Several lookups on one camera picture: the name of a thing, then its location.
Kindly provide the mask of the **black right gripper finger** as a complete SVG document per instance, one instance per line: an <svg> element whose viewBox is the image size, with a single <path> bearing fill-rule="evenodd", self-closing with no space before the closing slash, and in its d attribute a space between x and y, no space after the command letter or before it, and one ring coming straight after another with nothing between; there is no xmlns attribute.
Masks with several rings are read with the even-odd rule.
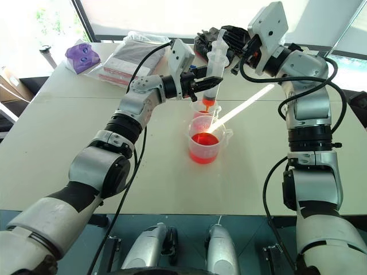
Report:
<svg viewBox="0 0 367 275"><path fill-rule="evenodd" d="M225 25L221 28L225 30L223 39L226 41L226 43L245 44L248 41L248 31L241 27Z"/></svg>
<svg viewBox="0 0 367 275"><path fill-rule="evenodd" d="M231 67L231 73L233 75L238 75L240 70L240 60L244 53L245 44L237 44L237 45L230 45L229 50L232 55L232 67Z"/></svg>

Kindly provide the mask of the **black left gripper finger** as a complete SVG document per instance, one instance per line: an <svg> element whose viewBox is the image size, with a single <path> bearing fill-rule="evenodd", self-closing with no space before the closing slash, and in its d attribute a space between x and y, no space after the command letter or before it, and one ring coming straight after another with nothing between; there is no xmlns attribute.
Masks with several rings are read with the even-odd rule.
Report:
<svg viewBox="0 0 367 275"><path fill-rule="evenodd" d="M190 66L190 72L194 75L195 78L205 78L207 74L207 66Z"/></svg>
<svg viewBox="0 0 367 275"><path fill-rule="evenodd" d="M210 76L194 82L194 92L203 92L218 86L222 77Z"/></svg>

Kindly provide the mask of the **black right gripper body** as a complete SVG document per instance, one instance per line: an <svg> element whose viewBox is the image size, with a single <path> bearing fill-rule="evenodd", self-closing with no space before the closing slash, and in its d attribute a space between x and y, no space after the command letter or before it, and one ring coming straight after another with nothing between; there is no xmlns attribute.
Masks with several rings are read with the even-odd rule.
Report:
<svg viewBox="0 0 367 275"><path fill-rule="evenodd" d="M256 68L260 59L261 51L260 47L262 42L259 36L253 36L243 48L243 59L244 62L251 68Z"/></svg>

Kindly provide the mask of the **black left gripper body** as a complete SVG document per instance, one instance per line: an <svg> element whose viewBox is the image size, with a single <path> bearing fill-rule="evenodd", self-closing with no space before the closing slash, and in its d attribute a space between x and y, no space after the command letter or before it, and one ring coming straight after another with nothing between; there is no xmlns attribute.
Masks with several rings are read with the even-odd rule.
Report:
<svg viewBox="0 0 367 275"><path fill-rule="evenodd" d="M193 72L182 72L180 75L180 83L181 83L181 91L182 98L190 98L191 101L197 101L197 96L195 95L194 86L195 86L195 75Z"/></svg>

